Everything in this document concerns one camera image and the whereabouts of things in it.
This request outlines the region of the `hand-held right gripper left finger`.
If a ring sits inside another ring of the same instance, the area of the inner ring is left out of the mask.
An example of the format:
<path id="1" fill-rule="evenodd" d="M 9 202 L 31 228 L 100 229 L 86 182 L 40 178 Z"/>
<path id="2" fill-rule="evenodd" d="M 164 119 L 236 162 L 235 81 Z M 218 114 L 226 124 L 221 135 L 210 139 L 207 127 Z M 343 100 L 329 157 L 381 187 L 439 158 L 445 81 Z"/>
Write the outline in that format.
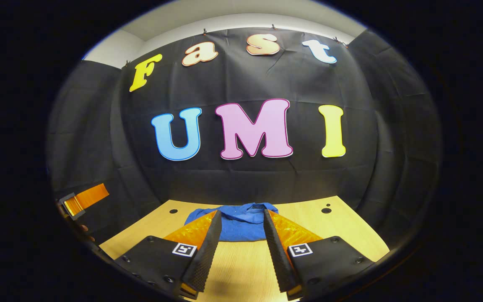
<path id="1" fill-rule="evenodd" d="M 114 262 L 162 294 L 196 299 L 205 290 L 221 231 L 222 212 L 212 211 L 166 237 L 144 237 Z"/>

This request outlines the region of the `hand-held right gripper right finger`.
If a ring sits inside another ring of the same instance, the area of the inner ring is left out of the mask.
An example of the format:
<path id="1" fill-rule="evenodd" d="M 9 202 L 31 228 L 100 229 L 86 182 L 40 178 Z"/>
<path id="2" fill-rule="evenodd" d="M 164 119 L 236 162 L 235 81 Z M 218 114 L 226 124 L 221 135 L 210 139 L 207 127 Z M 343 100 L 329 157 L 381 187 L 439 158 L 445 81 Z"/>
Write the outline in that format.
<path id="1" fill-rule="evenodd" d="M 270 210 L 263 214 L 263 229 L 279 290 L 288 300 L 331 294 L 374 265 L 342 237 L 322 238 Z"/>

